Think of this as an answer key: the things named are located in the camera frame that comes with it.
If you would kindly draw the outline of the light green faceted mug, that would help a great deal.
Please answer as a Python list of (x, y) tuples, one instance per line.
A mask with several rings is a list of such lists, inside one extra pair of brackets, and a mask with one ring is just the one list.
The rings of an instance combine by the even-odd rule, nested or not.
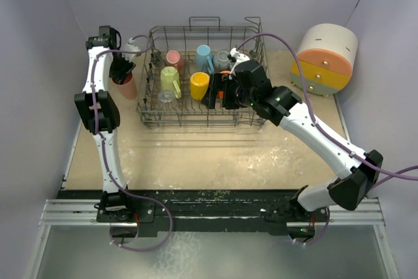
[(174, 92), (177, 99), (182, 97), (180, 74), (175, 67), (164, 67), (160, 74), (161, 90), (170, 90)]

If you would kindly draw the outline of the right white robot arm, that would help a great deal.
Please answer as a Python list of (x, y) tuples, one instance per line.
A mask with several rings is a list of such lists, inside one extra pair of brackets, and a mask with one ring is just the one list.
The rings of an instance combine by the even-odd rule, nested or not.
[(338, 205), (355, 210), (378, 179), (376, 167), (383, 163), (377, 150), (365, 152), (328, 126), (327, 136), (312, 122), (308, 106), (286, 86), (273, 86), (263, 66), (250, 59), (239, 63), (234, 74), (214, 73), (202, 103), (213, 108), (218, 93), (226, 109), (252, 108), (258, 116), (290, 132), (311, 148), (334, 172), (336, 179), (304, 186), (290, 199), (292, 217), (307, 220), (315, 210)]

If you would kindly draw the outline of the yellow mug black handle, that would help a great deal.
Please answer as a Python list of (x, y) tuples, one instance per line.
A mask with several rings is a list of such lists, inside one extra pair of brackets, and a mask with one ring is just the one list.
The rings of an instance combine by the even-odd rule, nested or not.
[(194, 100), (201, 101), (206, 95), (210, 76), (204, 72), (192, 74), (190, 78), (190, 95)]

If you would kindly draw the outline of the tall pink tumbler cup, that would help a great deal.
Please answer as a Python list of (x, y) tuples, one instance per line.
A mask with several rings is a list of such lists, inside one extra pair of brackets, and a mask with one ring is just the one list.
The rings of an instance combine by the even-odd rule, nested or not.
[(126, 99), (133, 100), (137, 98), (137, 86), (132, 73), (129, 73), (122, 83), (118, 83), (115, 78), (112, 79), (112, 82)]

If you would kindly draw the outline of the orange mug black handle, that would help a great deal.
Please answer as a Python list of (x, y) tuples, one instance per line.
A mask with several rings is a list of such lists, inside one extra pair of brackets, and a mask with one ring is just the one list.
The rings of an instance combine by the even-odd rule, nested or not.
[(230, 71), (221, 71), (221, 83), (222, 83), (222, 87), (221, 89), (217, 92), (217, 98), (218, 99), (222, 99), (224, 97), (224, 89), (225, 89), (225, 84), (226, 81), (228, 81), (229, 79), (229, 75), (230, 75)]

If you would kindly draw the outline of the clear glass cup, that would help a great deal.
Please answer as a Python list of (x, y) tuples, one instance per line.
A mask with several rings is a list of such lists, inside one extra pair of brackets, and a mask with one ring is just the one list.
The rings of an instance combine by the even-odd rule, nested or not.
[(162, 90), (158, 94), (158, 99), (161, 103), (168, 104), (176, 100), (176, 96), (172, 90)]

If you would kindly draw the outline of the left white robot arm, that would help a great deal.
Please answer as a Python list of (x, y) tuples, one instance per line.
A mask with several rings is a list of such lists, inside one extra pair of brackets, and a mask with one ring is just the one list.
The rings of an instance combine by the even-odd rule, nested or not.
[(120, 112), (108, 91), (108, 83), (110, 80), (124, 83), (135, 64), (126, 60), (120, 48), (120, 32), (109, 25), (99, 27), (99, 34), (88, 38), (88, 74), (82, 92), (74, 95), (74, 103), (99, 152), (103, 193), (97, 210), (101, 215), (126, 222), (135, 210), (125, 190), (127, 182), (118, 152)]

